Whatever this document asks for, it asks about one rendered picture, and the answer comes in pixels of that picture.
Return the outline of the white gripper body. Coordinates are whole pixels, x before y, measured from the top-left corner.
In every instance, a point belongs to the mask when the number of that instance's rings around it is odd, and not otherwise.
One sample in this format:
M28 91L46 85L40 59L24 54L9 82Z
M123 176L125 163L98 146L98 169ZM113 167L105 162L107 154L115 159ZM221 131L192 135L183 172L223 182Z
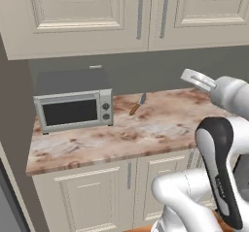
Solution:
M192 83L196 88L204 92L210 92L216 88L215 81L200 72L191 69L185 69L181 79L187 83Z

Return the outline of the cream base cupboard door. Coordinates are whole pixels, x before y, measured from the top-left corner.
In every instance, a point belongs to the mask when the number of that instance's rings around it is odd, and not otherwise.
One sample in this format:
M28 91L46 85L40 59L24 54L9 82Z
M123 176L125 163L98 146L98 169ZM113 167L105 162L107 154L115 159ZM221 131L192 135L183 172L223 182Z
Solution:
M151 184L155 177L187 170L191 149L141 157L137 160L137 177L133 227L153 224L163 210L152 194Z
M131 185L127 189L127 165ZM49 232L125 232L132 228L136 161L105 163L32 178Z

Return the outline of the silver microwave oven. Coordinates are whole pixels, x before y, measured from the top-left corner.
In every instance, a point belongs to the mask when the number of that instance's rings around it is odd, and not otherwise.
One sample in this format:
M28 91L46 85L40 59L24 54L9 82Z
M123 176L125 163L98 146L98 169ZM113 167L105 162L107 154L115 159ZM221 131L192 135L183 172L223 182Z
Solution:
M114 123L112 87L103 68L40 73L33 100L43 134Z

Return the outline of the dark grey tall fridge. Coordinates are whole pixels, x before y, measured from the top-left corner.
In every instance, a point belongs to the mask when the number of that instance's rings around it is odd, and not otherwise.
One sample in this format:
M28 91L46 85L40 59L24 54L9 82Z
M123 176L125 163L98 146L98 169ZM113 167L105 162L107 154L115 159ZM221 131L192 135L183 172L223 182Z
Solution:
M7 199L7 203L12 211L15 218L16 224L18 226L19 232L30 232L27 221L24 217L23 211L21 210L17 196L15 195L14 189L10 182L10 179L5 170L2 159L0 158L0 186Z

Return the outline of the wide cream wall cupboard door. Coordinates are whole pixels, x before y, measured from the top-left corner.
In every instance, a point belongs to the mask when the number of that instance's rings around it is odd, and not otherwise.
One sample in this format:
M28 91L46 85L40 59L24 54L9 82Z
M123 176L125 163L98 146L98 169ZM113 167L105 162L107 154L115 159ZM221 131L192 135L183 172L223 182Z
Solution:
M120 52L148 48L151 0L0 0L0 35L10 60Z

